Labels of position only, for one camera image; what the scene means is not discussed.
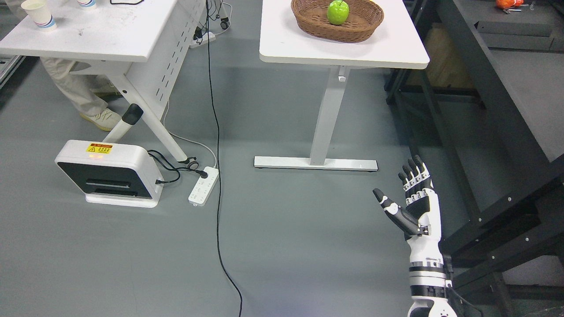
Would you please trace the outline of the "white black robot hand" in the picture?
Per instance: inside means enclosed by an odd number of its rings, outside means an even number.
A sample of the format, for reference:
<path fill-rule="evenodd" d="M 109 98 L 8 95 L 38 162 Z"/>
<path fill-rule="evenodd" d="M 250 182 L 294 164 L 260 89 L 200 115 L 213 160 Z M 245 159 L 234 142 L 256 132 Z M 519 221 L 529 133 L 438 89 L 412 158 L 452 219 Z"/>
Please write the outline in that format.
<path fill-rule="evenodd" d="M 426 164 L 415 155 L 402 169 L 398 177 L 405 192 L 406 206 L 394 202 L 378 188 L 372 191 L 375 198 L 387 217 L 403 231 L 406 240 L 419 236 L 440 241 L 439 200 Z"/>

